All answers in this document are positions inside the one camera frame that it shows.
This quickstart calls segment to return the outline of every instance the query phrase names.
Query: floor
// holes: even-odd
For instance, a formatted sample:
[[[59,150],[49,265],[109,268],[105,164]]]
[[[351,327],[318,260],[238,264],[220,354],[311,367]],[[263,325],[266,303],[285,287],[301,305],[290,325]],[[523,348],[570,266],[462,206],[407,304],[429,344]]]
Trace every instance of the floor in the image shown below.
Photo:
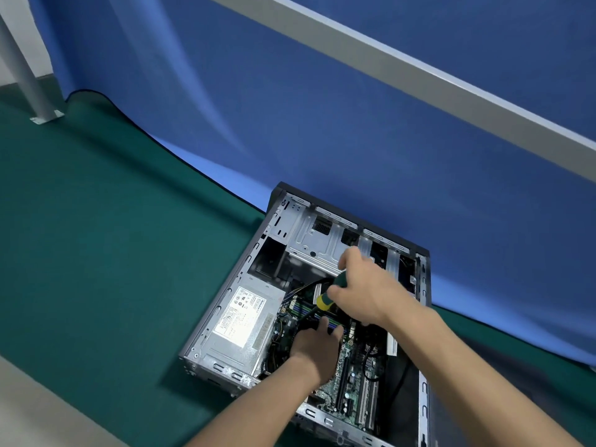
[[[79,92],[64,104],[55,80],[42,84],[66,112],[44,126],[29,121],[18,88],[0,88],[0,355],[130,447],[181,446],[229,397],[188,378],[176,353],[263,215],[101,95]],[[594,372],[438,311],[571,434],[596,445]],[[10,387],[0,380],[0,395]],[[12,418],[23,413],[6,402],[18,402],[0,400]],[[29,426],[37,439],[38,417],[10,425]],[[291,428],[279,441],[307,443],[328,445]]]

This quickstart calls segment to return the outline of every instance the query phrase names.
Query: right hand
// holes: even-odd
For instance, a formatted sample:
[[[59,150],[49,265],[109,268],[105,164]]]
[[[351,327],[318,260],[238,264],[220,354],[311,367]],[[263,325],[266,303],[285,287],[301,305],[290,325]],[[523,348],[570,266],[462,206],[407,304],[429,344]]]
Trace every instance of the right hand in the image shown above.
[[[344,251],[337,267],[346,270],[347,287],[332,285],[329,298],[352,318],[384,327],[389,308],[406,305],[413,298],[387,271],[352,246]]]

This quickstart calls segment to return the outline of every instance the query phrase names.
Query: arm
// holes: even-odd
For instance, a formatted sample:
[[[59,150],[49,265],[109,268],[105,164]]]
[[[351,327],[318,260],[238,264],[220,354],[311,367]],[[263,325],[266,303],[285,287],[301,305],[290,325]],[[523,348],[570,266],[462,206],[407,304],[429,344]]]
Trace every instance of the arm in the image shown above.
[[[335,373],[343,328],[327,334],[329,319],[318,329],[300,331],[288,359],[270,377],[246,391],[186,447],[272,446],[309,393]]]
[[[347,287],[330,287],[330,298],[398,340],[474,445],[580,445],[358,248],[346,250],[339,266]]]

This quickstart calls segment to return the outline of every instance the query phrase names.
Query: white metal frame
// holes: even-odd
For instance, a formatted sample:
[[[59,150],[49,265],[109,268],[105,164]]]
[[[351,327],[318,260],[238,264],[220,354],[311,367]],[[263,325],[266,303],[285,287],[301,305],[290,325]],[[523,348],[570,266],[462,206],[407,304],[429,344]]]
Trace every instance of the white metal frame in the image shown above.
[[[48,97],[43,93],[2,15],[0,15],[0,57],[6,63],[6,67],[8,67],[14,79],[17,80],[17,84],[23,91],[27,102],[34,109],[35,117],[31,118],[33,122],[45,124],[64,115],[52,106]]]
[[[213,0],[596,182],[596,142],[289,0]]]

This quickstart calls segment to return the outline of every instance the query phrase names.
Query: forearm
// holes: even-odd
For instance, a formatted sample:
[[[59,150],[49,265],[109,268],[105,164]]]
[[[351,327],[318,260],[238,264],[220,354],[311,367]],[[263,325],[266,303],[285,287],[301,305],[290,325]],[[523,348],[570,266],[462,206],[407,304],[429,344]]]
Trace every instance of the forearm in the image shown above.
[[[317,383],[299,360],[245,392],[209,423],[187,447],[272,446]]]
[[[576,446],[577,441],[461,341],[432,309],[412,300],[385,327],[422,371],[474,445]]]

